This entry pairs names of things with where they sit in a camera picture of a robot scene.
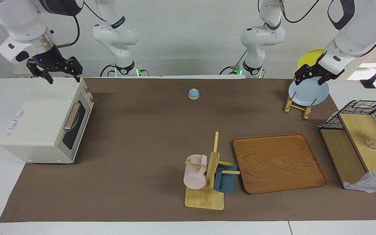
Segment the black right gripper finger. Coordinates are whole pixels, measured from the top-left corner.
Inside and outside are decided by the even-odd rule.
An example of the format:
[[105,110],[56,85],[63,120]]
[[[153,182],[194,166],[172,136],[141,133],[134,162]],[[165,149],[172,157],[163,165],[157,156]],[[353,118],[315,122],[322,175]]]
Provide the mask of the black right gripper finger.
[[81,81],[81,75],[83,72],[83,67],[77,58],[70,57],[69,59],[65,60],[65,73],[72,75],[77,82]]
[[27,61],[27,68],[34,77],[41,77],[45,79],[49,84],[53,84],[54,81],[52,76],[49,74],[48,68],[44,67],[43,70],[40,70],[35,61]]

